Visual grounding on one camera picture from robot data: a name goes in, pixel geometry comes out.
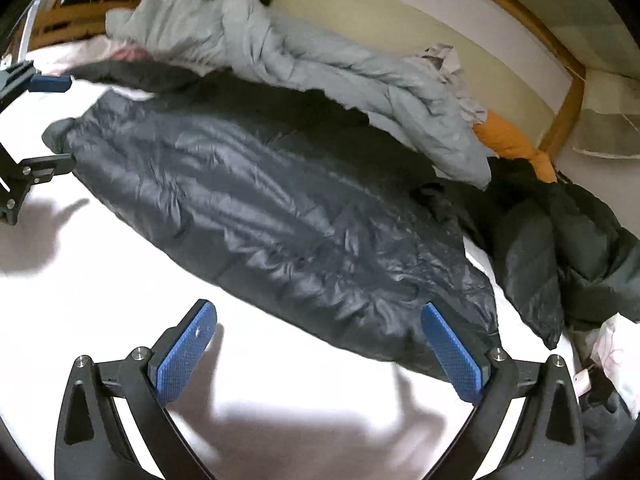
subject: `textured blue pad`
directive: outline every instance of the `textured blue pad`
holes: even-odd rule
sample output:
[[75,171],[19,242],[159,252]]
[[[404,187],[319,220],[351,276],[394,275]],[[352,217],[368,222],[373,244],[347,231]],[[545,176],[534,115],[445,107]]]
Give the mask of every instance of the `textured blue pad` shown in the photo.
[[477,404],[482,397],[482,373],[476,362],[431,303],[422,308],[421,321],[427,342],[460,399]]
[[71,88],[71,76],[68,75],[35,75],[29,81],[29,92],[55,92],[62,94]]
[[204,304],[158,367],[156,394],[161,406],[180,396],[218,323],[212,303]]

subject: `white cloth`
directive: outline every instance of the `white cloth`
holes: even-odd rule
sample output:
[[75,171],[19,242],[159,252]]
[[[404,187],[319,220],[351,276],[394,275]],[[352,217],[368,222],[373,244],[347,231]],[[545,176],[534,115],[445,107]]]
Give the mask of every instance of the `white cloth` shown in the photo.
[[591,359],[602,368],[636,420],[640,412],[640,324],[622,314],[607,319],[598,331]]
[[436,43],[424,52],[405,59],[424,70],[455,95],[460,113],[469,126],[486,122],[487,110],[471,97],[464,77],[465,71],[453,46]]
[[45,74],[60,74],[71,67],[109,59],[117,51],[129,45],[129,41],[111,40],[95,36],[90,40],[73,41],[32,50],[27,59]]

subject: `white sheet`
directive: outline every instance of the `white sheet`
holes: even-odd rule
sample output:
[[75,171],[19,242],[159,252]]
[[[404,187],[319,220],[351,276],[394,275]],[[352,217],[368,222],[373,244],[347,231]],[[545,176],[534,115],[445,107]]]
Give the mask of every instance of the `white sheet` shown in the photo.
[[[75,82],[67,94],[24,94],[0,114],[0,140],[16,160],[47,155],[44,128],[105,90]],[[486,255],[467,249],[493,279]],[[198,298],[217,306],[223,329],[169,409],[220,480],[415,480],[470,413],[450,384],[332,348],[191,276],[71,175],[34,187],[18,225],[0,225],[0,290],[0,416],[45,480],[75,357],[116,360],[151,346]],[[544,361],[550,352],[495,292],[505,349]],[[573,363],[565,338],[559,352]],[[500,461],[522,402],[479,475]],[[159,475],[140,437],[132,444]]]
[[45,74],[59,74],[84,63],[109,59],[129,43],[110,40],[105,35],[94,36],[90,40],[72,41],[33,50],[27,54],[35,67]]

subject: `crumpled fabric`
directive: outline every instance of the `crumpled fabric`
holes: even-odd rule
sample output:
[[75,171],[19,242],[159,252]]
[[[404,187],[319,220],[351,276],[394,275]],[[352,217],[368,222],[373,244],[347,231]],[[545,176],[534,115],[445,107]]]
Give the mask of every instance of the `crumpled fabric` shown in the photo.
[[75,79],[84,79],[94,83],[119,85],[145,92],[175,91],[200,80],[200,76],[188,68],[162,65],[151,59],[137,62],[97,61],[86,65],[75,66],[66,70],[64,75]]
[[481,188],[491,179],[486,148],[439,81],[258,0],[142,0],[135,10],[110,10],[106,30],[156,59],[228,67],[272,86],[321,89],[366,112],[373,126],[401,130],[449,177]]
[[29,52],[27,59],[33,59],[35,67],[43,74],[60,75],[75,66],[111,59],[111,56],[130,47],[134,46],[128,41],[110,40],[105,35],[100,35],[90,40],[39,48]]
[[141,46],[128,44],[111,54],[109,59],[114,61],[140,61],[148,57],[149,53]]
[[602,368],[636,420],[640,412],[640,325],[620,314],[607,319],[598,331],[591,359]]
[[[600,478],[623,449],[636,427],[625,403],[603,373],[591,374],[592,388],[580,398],[586,477]],[[618,478],[603,475],[603,478]]]
[[[166,88],[163,70],[150,79]],[[499,344],[462,234],[409,196],[433,169],[319,91],[213,72],[143,102],[107,92],[43,140],[181,267],[331,345],[445,379],[420,327],[429,301]]]
[[460,57],[452,45],[436,43],[425,51],[404,59],[420,67],[456,97],[460,113],[469,126],[486,121],[487,109],[471,96]]
[[497,283],[545,345],[556,347],[565,323],[590,330],[616,313],[640,322],[640,241],[611,209],[569,181],[539,181],[524,159],[490,165],[486,191],[437,179],[413,196],[489,254]]

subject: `cream wall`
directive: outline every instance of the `cream wall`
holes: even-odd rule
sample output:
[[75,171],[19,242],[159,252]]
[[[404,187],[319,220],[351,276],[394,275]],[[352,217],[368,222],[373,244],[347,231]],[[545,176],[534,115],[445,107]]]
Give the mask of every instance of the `cream wall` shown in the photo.
[[272,5],[396,56],[436,42],[452,44],[484,106],[512,121],[534,143],[553,120],[552,108],[504,62],[413,6],[398,0],[273,0]]

